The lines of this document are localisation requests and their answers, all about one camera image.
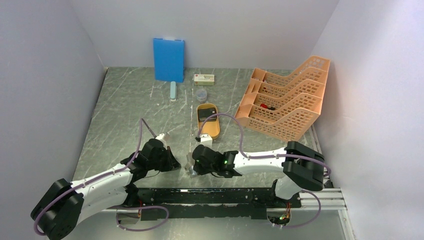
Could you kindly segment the beige card holder wallet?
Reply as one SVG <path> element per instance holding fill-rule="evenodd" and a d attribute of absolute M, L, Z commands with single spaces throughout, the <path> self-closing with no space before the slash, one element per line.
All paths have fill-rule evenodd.
<path fill-rule="evenodd" d="M 197 177 L 198 173 L 194 170 L 195 160 L 192 158 L 192 153 L 189 152 L 186 155 L 187 163 L 184 166 L 184 169 L 186 170 L 186 173 L 191 177 Z"/>

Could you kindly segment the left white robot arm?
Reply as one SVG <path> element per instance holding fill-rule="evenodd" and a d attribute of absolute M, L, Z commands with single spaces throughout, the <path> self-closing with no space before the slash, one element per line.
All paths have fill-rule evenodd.
<path fill-rule="evenodd" d="M 102 210 L 141 207 L 147 201 L 140 199 L 135 182 L 149 171 L 169 172 L 180 167 L 171 148 L 151 138 L 108 170 L 82 180 L 55 181 L 30 213 L 34 230 L 50 240 L 61 240 Z"/>

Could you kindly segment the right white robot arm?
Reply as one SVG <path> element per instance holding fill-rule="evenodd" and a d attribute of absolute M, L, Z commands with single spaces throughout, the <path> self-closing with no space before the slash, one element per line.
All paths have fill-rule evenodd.
<path fill-rule="evenodd" d="M 324 188 L 324 156 L 297 141 L 289 141 L 286 147 L 261 152 L 237 150 L 220 153 L 203 144 L 191 154 L 193 171 L 197 175 L 216 174 L 233 178 L 253 173 L 278 173 L 270 193 L 270 202 L 282 207 L 302 190 L 319 192 Z"/>

